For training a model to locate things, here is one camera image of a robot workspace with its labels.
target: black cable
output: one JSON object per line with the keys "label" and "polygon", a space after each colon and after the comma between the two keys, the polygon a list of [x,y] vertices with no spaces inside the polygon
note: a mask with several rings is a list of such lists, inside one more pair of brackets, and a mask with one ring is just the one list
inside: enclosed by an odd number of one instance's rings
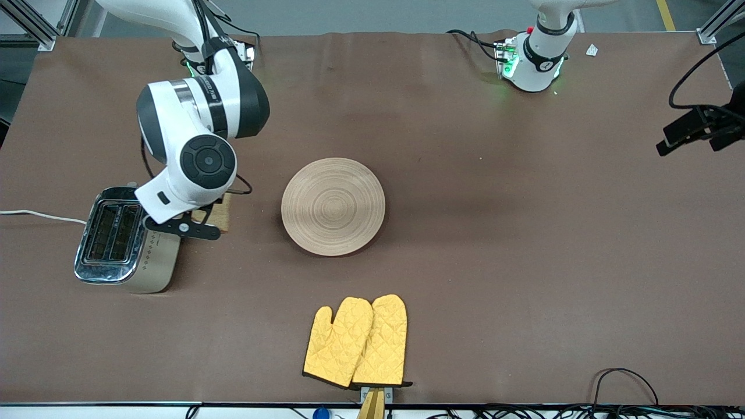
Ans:
{"label": "black cable", "polygon": [[579,409],[582,407],[588,407],[589,405],[586,404],[573,404],[569,406],[565,406],[564,409],[559,410],[556,415],[553,417],[553,419],[562,419],[564,413],[569,412],[571,410]]}
{"label": "black cable", "polygon": [[153,170],[150,169],[150,163],[148,163],[148,156],[145,153],[145,138],[141,137],[142,141],[140,142],[140,154],[142,155],[142,162],[145,164],[145,170],[148,171],[148,174],[150,175],[150,179],[154,178],[155,175],[153,174]]}
{"label": "black cable", "polygon": [[188,410],[186,411],[185,419],[194,419],[194,416],[197,415],[197,412],[199,411],[199,408],[201,406],[202,403],[189,406]]}
{"label": "black cable", "polygon": [[450,409],[445,410],[446,413],[440,413],[438,415],[432,415],[427,419],[462,419],[460,416],[458,416],[455,412],[453,412]]}
{"label": "black cable", "polygon": [[[719,45],[718,47],[714,48],[714,50],[710,51],[707,55],[704,55],[702,59],[698,60],[698,62],[695,63],[694,66],[691,67],[691,69],[689,69],[683,75],[683,77],[680,78],[680,80],[678,80],[678,82],[675,84],[675,86],[673,87],[673,89],[670,91],[670,96],[668,96],[668,104],[670,105],[670,107],[672,107],[673,109],[694,109],[696,107],[713,107],[713,105],[704,105],[704,104],[688,104],[688,105],[676,104],[675,103],[675,93],[677,93],[678,89],[680,89],[680,87],[683,85],[683,83],[696,71],[696,69],[698,69],[699,67],[701,67],[701,65],[704,64],[704,62],[706,62],[709,58],[713,57],[716,53],[718,53],[719,51],[722,51],[723,49],[727,48],[733,42],[739,40],[742,37],[745,37],[745,31],[743,33],[737,35],[736,37],[730,39],[729,41],[725,42],[724,44]],[[720,110],[723,110],[723,108],[721,108],[721,107],[713,107],[713,108],[714,109],[720,108]]]}
{"label": "black cable", "polygon": [[300,413],[300,411],[299,411],[299,410],[297,410],[297,409],[295,409],[294,407],[290,407],[289,409],[290,409],[291,411],[293,411],[293,412],[297,413],[298,415],[300,415],[300,417],[301,417],[302,419],[308,419],[308,417],[307,417],[307,416],[305,416],[304,414]]}
{"label": "black cable", "polygon": [[222,23],[224,23],[224,24],[226,24],[226,25],[230,26],[231,28],[237,29],[237,30],[239,30],[239,31],[241,31],[241,32],[243,32],[243,33],[245,33],[245,34],[253,35],[254,37],[256,37],[256,43],[259,43],[259,40],[261,39],[261,35],[259,35],[259,33],[258,33],[258,32],[254,32],[254,31],[247,31],[246,29],[240,28],[240,27],[238,27],[238,26],[236,26],[236,25],[232,24],[232,23],[231,23],[231,22],[232,22],[232,20],[226,20],[226,19],[225,19],[225,18],[224,18],[223,16],[215,15],[215,17],[216,17],[217,19],[219,19],[219,20],[220,20],[220,21],[221,21]]}
{"label": "black cable", "polygon": [[693,413],[696,417],[704,418],[704,419],[716,419],[718,418],[718,415],[716,412],[714,412],[712,409],[710,409],[707,406],[681,406],[684,409],[689,410],[691,413]]}
{"label": "black cable", "polygon": [[484,42],[484,41],[478,39],[478,37],[473,38],[473,37],[471,37],[470,34],[467,34],[466,32],[464,32],[464,31],[462,31],[460,29],[451,29],[450,31],[447,31],[446,34],[463,35],[464,37],[468,38],[468,40],[471,41],[471,42],[478,42],[478,43],[480,43],[483,46],[490,46],[490,47],[493,47],[494,46],[493,44],[490,44],[488,42]]}
{"label": "black cable", "polygon": [[239,175],[239,174],[237,174],[237,173],[235,174],[235,177],[237,177],[238,179],[240,179],[240,180],[241,180],[241,182],[243,182],[243,184],[244,184],[244,185],[246,185],[246,187],[247,187],[248,189],[247,189],[247,190],[245,190],[245,191],[237,191],[237,190],[234,190],[234,189],[228,189],[228,190],[226,191],[226,193],[229,193],[229,194],[235,194],[235,195],[248,195],[248,194],[250,194],[251,192],[253,192],[253,186],[251,186],[251,184],[250,184],[250,183],[248,183],[248,181],[247,181],[247,180],[245,180],[245,179],[244,179],[244,178],[243,178],[243,177],[242,177],[241,175]]}
{"label": "black cable", "polygon": [[[182,58],[181,58],[181,60],[179,61],[179,64],[180,64],[181,66],[183,66],[183,67],[186,67],[186,66],[187,66],[187,64],[186,64],[186,61],[187,61],[186,57],[182,57]],[[195,64],[195,65],[191,66],[191,70],[192,70],[192,71],[193,71],[193,73],[195,73],[196,75],[204,75],[204,73],[202,73],[202,72],[201,72],[201,71],[199,70],[199,68],[200,68],[200,67],[203,67],[203,66],[204,66],[204,63],[197,63],[197,64]]]}
{"label": "black cable", "polygon": [[0,78],[0,81],[4,81],[5,83],[20,84],[21,86],[26,85],[26,83],[21,83],[20,81],[8,80],[7,78]]}
{"label": "black cable", "polygon": [[486,48],[484,48],[484,47],[487,47],[487,46],[488,46],[488,47],[490,47],[490,48],[494,48],[494,44],[493,44],[493,43],[491,43],[491,44],[490,44],[490,43],[488,43],[488,42],[484,42],[484,41],[482,41],[482,40],[478,39],[478,35],[476,35],[476,32],[474,32],[474,31],[471,31],[471,33],[470,33],[470,34],[467,34],[466,32],[463,32],[463,31],[462,31],[462,30],[460,30],[460,29],[451,29],[450,31],[447,31],[446,33],[447,33],[447,34],[458,34],[458,35],[463,35],[463,36],[464,36],[464,37],[466,37],[466,38],[467,38],[467,39],[468,39],[469,41],[471,41],[471,42],[475,42],[475,43],[476,43],[476,44],[478,45],[478,47],[479,47],[479,48],[481,48],[481,51],[483,51],[483,52],[484,52],[484,54],[485,54],[485,55],[486,55],[487,57],[491,58],[491,59],[492,59],[492,60],[494,60],[494,61],[498,61],[498,62],[500,62],[500,63],[506,63],[506,62],[507,62],[507,60],[505,60],[504,58],[498,58],[498,57],[495,57],[495,56],[494,56],[493,54],[490,54],[490,53],[489,53],[489,52],[488,52],[488,51],[486,50]]}
{"label": "black cable", "polygon": [[484,405],[486,410],[495,410],[497,412],[503,412],[503,415],[500,416],[500,418],[503,418],[507,415],[515,415],[519,419],[535,419],[532,416],[530,416],[529,412],[535,413],[536,416],[538,416],[538,419],[545,419],[545,417],[535,410],[534,408],[530,406],[514,406],[514,405],[504,405],[504,404],[494,404],[494,403],[487,403]]}
{"label": "black cable", "polygon": [[710,407],[708,407],[708,406],[695,406],[695,407],[694,407],[694,409],[695,409],[696,407],[698,407],[698,408],[700,408],[700,409],[704,409],[704,410],[706,410],[706,411],[707,411],[707,412],[708,412],[708,413],[709,413],[709,414],[711,415],[711,417],[712,417],[712,418],[714,418],[714,419],[718,419],[718,418],[720,418],[720,417],[721,417],[721,415],[717,415],[717,413],[716,413],[716,412],[715,412],[715,411],[714,411],[714,410],[713,410],[712,408],[710,408]]}
{"label": "black cable", "polygon": [[731,116],[732,118],[735,118],[735,119],[740,120],[741,123],[745,123],[745,116],[742,116],[739,113],[734,113],[734,112],[732,112],[731,110],[729,110],[729,109],[727,109],[725,107],[721,107],[721,106],[717,106],[717,105],[712,105],[712,104],[706,104],[706,105],[700,105],[700,106],[709,108],[710,110],[716,110],[716,111],[719,111],[721,113],[725,113],[725,114]]}
{"label": "black cable", "polygon": [[692,418],[699,418],[700,417],[700,415],[696,415],[696,416],[678,415],[677,413],[673,413],[673,412],[662,412],[662,411],[656,411],[656,410],[650,410],[648,412],[650,414],[667,416],[669,418],[692,419]]}
{"label": "black cable", "polygon": [[590,410],[589,410],[589,417],[591,417],[593,419],[595,418],[595,409],[597,408],[597,397],[600,395],[600,384],[603,382],[603,378],[605,378],[606,375],[608,375],[610,373],[613,373],[613,372],[616,372],[616,371],[622,371],[624,373],[633,374],[633,375],[637,376],[639,379],[641,379],[641,381],[643,381],[644,384],[646,384],[647,387],[649,387],[649,389],[652,391],[652,395],[654,396],[654,405],[655,406],[659,406],[659,398],[657,397],[657,392],[654,391],[654,388],[647,381],[647,379],[645,379],[644,377],[642,377],[638,373],[636,373],[634,371],[631,371],[628,368],[610,368],[606,372],[602,373],[600,375],[600,378],[597,379],[597,386],[595,387],[595,399],[592,401],[592,407],[590,407]]}
{"label": "black cable", "polygon": [[484,410],[473,410],[474,419],[494,419],[494,415]]}
{"label": "black cable", "polygon": [[[197,14],[197,18],[199,19],[199,25],[202,30],[202,40],[204,42],[204,48],[202,48],[203,52],[206,50],[207,45],[209,44],[209,26],[207,25],[207,16],[204,15],[204,9],[202,9],[202,0],[191,0],[191,3],[194,5],[194,12]],[[211,57],[204,57],[204,73],[206,75],[212,74],[212,59]]]}
{"label": "black cable", "polygon": [[[206,45],[207,39],[204,37],[206,26],[203,25],[202,19],[200,18],[200,8],[197,7],[197,2],[196,1],[193,1],[192,4],[194,5],[194,12],[197,14],[197,18],[200,20],[200,30],[202,31],[202,40],[203,40],[203,42],[205,42],[205,45]],[[181,49],[181,47],[178,44],[176,44],[176,41],[171,41],[171,48],[173,48],[174,51],[183,54],[183,50]],[[181,64],[181,66],[186,67],[186,57],[182,57],[181,60],[179,61],[179,64]],[[193,70],[196,73],[199,73],[199,71],[196,68],[193,68]]]}
{"label": "black cable", "polygon": [[594,419],[595,416],[592,416],[591,417],[590,416],[590,411],[589,411],[589,409],[587,409],[587,410],[582,410],[582,412],[577,416],[576,419],[584,419],[584,418],[586,418],[586,419]]}

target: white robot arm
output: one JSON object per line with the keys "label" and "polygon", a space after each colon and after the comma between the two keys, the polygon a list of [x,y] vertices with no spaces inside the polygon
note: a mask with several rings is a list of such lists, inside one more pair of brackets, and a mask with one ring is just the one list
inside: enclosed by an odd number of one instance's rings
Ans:
{"label": "white robot arm", "polygon": [[566,47],[577,33],[574,11],[604,6],[617,0],[528,0],[538,10],[532,32],[523,32],[498,45],[498,72],[519,89],[540,92],[559,75]]}
{"label": "white robot arm", "polygon": [[150,83],[142,90],[136,105],[142,138],[166,167],[135,194],[157,224],[212,204],[237,171],[227,140],[255,136],[269,118],[263,86],[203,0],[98,3],[121,19],[161,28],[188,60],[206,63],[206,75]]}

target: table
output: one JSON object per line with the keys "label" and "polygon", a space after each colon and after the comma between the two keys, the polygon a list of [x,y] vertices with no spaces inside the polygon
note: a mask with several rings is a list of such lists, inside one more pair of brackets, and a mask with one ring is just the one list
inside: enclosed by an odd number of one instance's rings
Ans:
{"label": "table", "polygon": [[[165,293],[79,283],[80,225],[0,220],[0,400],[357,400],[301,377],[313,314],[397,293],[415,383],[397,402],[582,403],[624,366],[662,403],[742,404],[745,145],[655,151],[680,115],[670,88],[711,47],[578,34],[561,78],[528,94],[466,42],[262,39],[271,117],[234,142],[255,191],[232,199],[220,240],[183,242]],[[0,151],[2,208],[85,218],[102,189],[146,181],[134,104],[187,75],[169,43],[61,38],[39,54]],[[710,60],[679,101],[729,95]],[[353,256],[304,253],[282,227],[285,185],[324,157],[367,165],[387,196]],[[600,400],[650,402],[622,376]]]}

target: round wooden plate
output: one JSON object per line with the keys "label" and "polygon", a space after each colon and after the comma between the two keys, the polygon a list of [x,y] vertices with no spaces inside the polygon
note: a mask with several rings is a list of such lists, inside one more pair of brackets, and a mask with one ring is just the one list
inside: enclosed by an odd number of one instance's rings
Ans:
{"label": "round wooden plate", "polygon": [[282,222],[303,249],[340,256],[375,237],[385,215],[378,178],[354,160],[332,157],[302,168],[282,196]]}

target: toaster power cord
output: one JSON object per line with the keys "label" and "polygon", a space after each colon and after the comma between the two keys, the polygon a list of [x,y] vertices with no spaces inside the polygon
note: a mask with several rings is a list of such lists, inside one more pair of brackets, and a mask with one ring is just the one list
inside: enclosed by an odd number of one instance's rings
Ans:
{"label": "toaster power cord", "polygon": [[78,220],[77,218],[57,217],[56,215],[43,214],[41,212],[31,211],[30,209],[15,209],[13,211],[0,210],[0,215],[24,215],[24,214],[36,215],[37,217],[50,218],[52,220],[58,220],[58,221],[69,221],[71,223],[80,223],[82,225],[87,224],[85,221]]}

